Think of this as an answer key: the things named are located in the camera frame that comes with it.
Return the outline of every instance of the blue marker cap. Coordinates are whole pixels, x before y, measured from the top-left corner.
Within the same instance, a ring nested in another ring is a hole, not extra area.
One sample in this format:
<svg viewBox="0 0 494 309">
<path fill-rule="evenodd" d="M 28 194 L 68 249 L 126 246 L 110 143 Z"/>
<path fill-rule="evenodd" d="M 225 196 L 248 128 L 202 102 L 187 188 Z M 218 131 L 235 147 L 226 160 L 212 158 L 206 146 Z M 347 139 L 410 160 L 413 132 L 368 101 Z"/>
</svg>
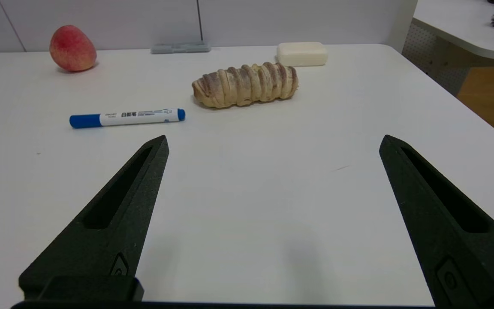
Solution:
<svg viewBox="0 0 494 309">
<path fill-rule="evenodd" d="M 186 118 L 186 112 L 182 108 L 178 108 L 178 121 L 184 121 Z"/>
<path fill-rule="evenodd" d="M 100 114 L 90 115 L 72 115 L 70 116 L 70 125 L 76 129 L 84 127 L 102 127 L 100 124 Z"/>
</svg>

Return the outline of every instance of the perforated panel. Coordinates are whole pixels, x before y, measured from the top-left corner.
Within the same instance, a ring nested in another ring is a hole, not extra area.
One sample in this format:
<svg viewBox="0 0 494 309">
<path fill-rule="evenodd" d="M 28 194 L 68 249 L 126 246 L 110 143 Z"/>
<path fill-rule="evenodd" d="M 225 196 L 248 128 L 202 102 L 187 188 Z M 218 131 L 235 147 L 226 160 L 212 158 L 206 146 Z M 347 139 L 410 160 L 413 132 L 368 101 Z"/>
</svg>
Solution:
<svg viewBox="0 0 494 309">
<path fill-rule="evenodd" d="M 437 37 L 434 34 L 411 23 L 402 54 L 428 74 L 436 57 L 436 44 Z M 456 96 L 469 72 L 470 68 L 442 68 L 435 81 Z"/>
</svg>

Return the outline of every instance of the white soap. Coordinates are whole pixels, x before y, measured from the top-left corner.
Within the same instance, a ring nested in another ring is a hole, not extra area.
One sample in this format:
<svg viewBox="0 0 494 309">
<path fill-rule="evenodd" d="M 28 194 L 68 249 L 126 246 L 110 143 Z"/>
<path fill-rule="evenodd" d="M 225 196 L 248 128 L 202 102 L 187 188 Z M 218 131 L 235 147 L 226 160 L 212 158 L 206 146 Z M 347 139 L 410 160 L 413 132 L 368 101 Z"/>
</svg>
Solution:
<svg viewBox="0 0 494 309">
<path fill-rule="evenodd" d="M 319 42 L 281 43 L 278 61 L 289 67 L 310 67 L 327 62 L 327 49 Z"/>
</svg>

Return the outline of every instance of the marker label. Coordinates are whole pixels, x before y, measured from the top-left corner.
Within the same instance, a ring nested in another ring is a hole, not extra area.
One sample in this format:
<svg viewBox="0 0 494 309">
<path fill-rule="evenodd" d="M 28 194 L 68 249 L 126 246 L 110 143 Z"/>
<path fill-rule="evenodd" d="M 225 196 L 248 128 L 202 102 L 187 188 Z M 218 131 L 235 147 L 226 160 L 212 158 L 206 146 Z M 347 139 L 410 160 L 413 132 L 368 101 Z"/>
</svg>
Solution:
<svg viewBox="0 0 494 309">
<path fill-rule="evenodd" d="M 166 108 L 158 111 L 137 111 L 100 114 L 100 124 L 107 125 L 123 125 L 123 124 L 139 124 L 152 122 L 170 122 L 178 121 L 178 109 Z"/>
</svg>

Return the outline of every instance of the table surface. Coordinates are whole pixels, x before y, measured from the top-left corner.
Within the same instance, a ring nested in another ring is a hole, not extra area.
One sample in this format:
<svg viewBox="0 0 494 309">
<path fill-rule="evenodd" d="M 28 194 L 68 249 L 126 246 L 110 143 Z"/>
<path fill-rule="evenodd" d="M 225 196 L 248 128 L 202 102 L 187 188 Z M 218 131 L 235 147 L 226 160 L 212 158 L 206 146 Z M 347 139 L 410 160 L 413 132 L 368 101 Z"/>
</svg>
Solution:
<svg viewBox="0 0 494 309">
<path fill-rule="evenodd" d="M 487 0 L 418 0 L 418 25 L 476 55 L 494 59 L 494 4 Z"/>
<path fill-rule="evenodd" d="M 223 110 L 191 82 L 275 47 L 100 51 L 65 74 L 0 53 L 0 308 L 19 274 L 145 141 L 170 156 L 137 277 L 145 300 L 431 305 L 378 149 L 409 142 L 494 218 L 494 129 L 384 45 L 329 45 L 290 100 Z M 184 108 L 74 130 L 71 114 Z"/>
</svg>

